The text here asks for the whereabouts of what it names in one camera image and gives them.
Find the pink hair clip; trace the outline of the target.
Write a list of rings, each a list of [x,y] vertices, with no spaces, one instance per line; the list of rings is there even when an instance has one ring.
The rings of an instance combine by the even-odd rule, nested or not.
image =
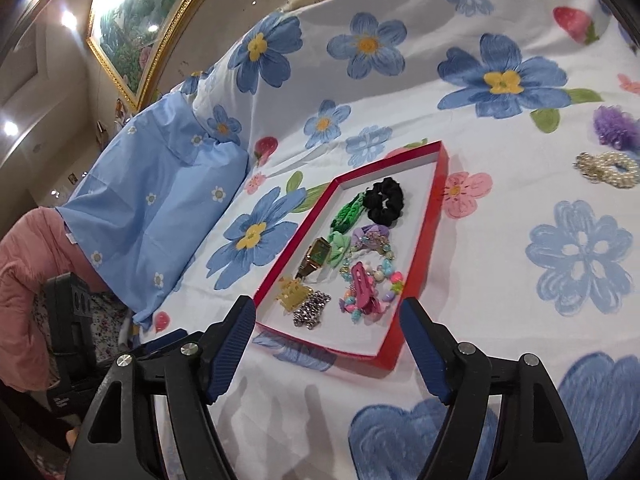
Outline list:
[[[357,262],[350,270],[352,274],[352,316],[382,315],[386,307],[378,300],[375,279],[366,271],[361,262]]]

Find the green face wrist watch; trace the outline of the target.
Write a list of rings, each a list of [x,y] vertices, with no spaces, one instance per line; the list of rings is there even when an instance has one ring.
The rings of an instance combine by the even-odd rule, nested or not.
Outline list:
[[[331,252],[331,244],[324,238],[316,238],[305,252],[297,268],[295,277],[299,280],[320,270]]]

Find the purple bow hair clip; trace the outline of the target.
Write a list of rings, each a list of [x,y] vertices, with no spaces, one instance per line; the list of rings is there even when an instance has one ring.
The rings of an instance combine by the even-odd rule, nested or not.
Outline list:
[[[350,244],[354,252],[367,249],[385,254],[390,251],[390,229],[376,223],[356,228]]]

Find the black scrunchie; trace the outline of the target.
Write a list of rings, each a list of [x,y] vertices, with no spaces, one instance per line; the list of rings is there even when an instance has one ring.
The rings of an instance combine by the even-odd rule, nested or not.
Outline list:
[[[404,192],[397,181],[386,177],[364,192],[362,203],[372,222],[390,228],[404,209]]]

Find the red jewelry box tray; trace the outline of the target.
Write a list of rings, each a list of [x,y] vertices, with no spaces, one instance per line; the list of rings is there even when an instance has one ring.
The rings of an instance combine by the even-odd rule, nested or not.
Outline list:
[[[442,194],[448,172],[444,144],[434,142],[371,162],[335,178],[299,226],[256,292],[257,323],[266,330],[327,352],[393,368],[404,343],[397,310],[402,300],[420,295],[426,281]],[[386,177],[397,181],[405,206],[390,229],[390,251],[352,250],[354,229],[373,224],[367,211],[340,233],[332,226],[338,212]],[[301,281],[314,292],[294,312],[278,300],[278,279],[296,278],[312,242],[324,237],[331,252],[322,268]],[[382,315],[352,316],[352,274],[361,262],[375,279]]]

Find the blue pillow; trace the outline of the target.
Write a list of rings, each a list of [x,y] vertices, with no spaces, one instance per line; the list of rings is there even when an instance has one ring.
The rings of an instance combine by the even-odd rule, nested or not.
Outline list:
[[[132,320],[149,328],[244,181],[247,151],[221,141],[179,93],[116,134],[58,213]]]

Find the pink blanket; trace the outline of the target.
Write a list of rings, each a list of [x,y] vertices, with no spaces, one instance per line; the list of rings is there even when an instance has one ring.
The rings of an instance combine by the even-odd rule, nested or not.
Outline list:
[[[66,236],[56,209],[26,212],[1,241],[1,381],[19,392],[48,388],[47,343],[32,305],[47,281],[66,273],[76,274],[92,292],[107,290],[79,246]]]

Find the pearl scrunchie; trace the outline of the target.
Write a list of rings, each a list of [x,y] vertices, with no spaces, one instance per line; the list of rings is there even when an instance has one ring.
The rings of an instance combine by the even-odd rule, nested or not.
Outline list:
[[[622,152],[606,152],[591,155],[580,153],[574,168],[592,183],[605,183],[628,190],[639,184],[639,164]]]

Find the purple fluffy scrunchie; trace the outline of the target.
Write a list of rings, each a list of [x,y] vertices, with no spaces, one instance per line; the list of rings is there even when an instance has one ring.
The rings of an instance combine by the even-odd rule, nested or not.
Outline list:
[[[617,151],[639,151],[639,121],[617,106],[600,106],[593,127],[601,144]]]

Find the gold framed painting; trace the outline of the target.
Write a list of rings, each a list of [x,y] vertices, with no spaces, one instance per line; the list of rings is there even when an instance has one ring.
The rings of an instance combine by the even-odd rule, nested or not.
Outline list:
[[[87,44],[130,108],[141,110],[204,0],[92,0]]]

